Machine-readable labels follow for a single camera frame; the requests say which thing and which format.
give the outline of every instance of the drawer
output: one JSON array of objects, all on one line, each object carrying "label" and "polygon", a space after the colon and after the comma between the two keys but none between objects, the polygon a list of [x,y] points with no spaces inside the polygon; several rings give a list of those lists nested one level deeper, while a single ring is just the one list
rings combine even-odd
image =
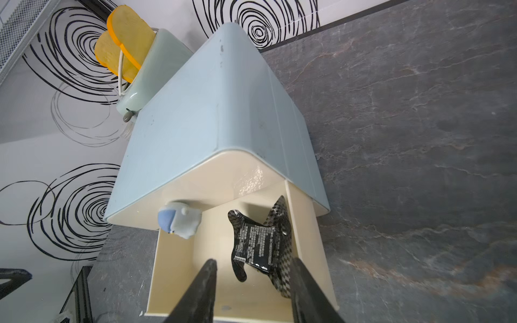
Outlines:
[{"label": "drawer", "polygon": [[280,195],[287,201],[294,256],[303,261],[337,309],[312,198],[284,180],[204,211],[196,235],[189,240],[160,230],[146,315],[168,316],[203,264],[213,258],[217,261],[215,320],[293,321],[291,300],[280,295],[267,275],[245,265],[248,278],[242,283],[231,263],[234,232],[228,212],[238,209],[262,223]]}]

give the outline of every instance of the white wallpaper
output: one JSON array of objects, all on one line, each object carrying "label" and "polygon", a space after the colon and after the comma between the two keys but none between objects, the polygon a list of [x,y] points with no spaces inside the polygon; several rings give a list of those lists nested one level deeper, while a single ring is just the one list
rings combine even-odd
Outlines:
[{"label": "white wallpaper", "polygon": [[116,78],[95,60],[104,30],[63,0],[0,87],[0,271],[32,275],[0,299],[2,323],[49,322],[110,230],[127,141]]}]

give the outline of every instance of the black metal frame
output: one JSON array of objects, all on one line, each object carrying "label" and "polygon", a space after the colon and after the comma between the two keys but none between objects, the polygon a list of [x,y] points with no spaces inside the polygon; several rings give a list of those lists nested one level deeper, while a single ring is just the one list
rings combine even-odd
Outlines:
[{"label": "black metal frame", "polygon": [[25,269],[0,268],[0,279],[9,279],[8,282],[0,284],[0,299],[2,299],[31,280],[32,274]]},{"label": "black metal frame", "polygon": [[81,272],[77,276],[74,285],[72,286],[72,290],[68,294],[63,307],[61,307],[62,313],[65,310],[68,301],[70,301],[70,296],[72,292],[74,292],[74,302],[75,302],[75,320],[74,322],[78,323],[93,323],[92,317],[92,307],[90,306],[90,293],[88,290],[88,275],[92,270],[91,266],[84,266],[81,269]]},{"label": "black metal frame", "polygon": [[[217,262],[207,260],[164,323],[212,323]],[[295,323],[345,323],[334,310],[303,262],[291,262],[291,304]]]}]

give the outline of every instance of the black swirl pattern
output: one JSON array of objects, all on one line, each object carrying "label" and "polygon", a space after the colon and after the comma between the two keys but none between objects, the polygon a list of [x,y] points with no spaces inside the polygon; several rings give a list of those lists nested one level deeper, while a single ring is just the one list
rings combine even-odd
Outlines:
[{"label": "black swirl pattern", "polygon": [[22,56],[36,75],[81,101],[109,105],[118,99],[117,76],[95,58],[106,24],[84,7],[56,10]]},{"label": "black swirl pattern", "polygon": [[320,26],[317,0],[192,0],[206,37],[223,23],[235,22],[258,49],[264,49]]},{"label": "black swirl pattern", "polygon": [[[46,186],[32,203],[25,223],[34,246],[54,259],[77,262],[95,260],[111,228],[103,220],[115,185],[119,166],[86,164],[77,167]],[[40,181],[19,181],[14,184]]]},{"label": "black swirl pattern", "polygon": [[116,104],[100,106],[97,103],[62,103],[70,85],[61,83],[50,102],[50,113],[59,131],[72,141],[87,147],[102,147],[120,138],[120,115]]}]

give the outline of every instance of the light blue box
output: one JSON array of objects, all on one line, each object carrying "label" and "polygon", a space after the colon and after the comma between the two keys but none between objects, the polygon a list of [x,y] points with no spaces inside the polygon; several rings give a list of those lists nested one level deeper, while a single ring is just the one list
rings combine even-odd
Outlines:
[{"label": "light blue box", "polygon": [[[155,228],[120,219],[156,216],[168,201],[188,199],[157,190],[226,151],[253,155],[329,211],[302,114],[234,23],[221,26],[140,111],[104,218]],[[129,206],[133,215],[125,214]]]}]

